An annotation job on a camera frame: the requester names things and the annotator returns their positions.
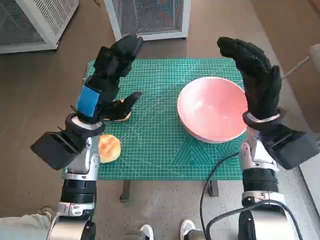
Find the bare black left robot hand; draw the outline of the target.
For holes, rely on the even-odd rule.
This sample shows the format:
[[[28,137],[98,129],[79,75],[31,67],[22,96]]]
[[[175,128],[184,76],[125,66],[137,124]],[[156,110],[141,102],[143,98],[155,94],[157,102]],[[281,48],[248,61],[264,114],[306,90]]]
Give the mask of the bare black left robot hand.
[[[123,121],[142,93],[136,91],[124,100],[116,100],[121,78],[132,69],[144,40],[135,34],[127,35],[111,47],[102,46],[94,61],[94,72],[82,85],[76,103],[76,115],[89,124],[102,120]]]

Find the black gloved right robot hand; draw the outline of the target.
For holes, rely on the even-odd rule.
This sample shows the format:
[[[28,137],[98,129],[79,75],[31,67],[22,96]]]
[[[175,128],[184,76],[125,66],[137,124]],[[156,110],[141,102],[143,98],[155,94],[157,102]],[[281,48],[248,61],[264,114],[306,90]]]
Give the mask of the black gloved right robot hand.
[[[251,42],[222,36],[217,46],[223,57],[234,60],[242,75],[248,112],[258,120],[276,116],[282,88],[280,67],[272,65],[265,52]]]

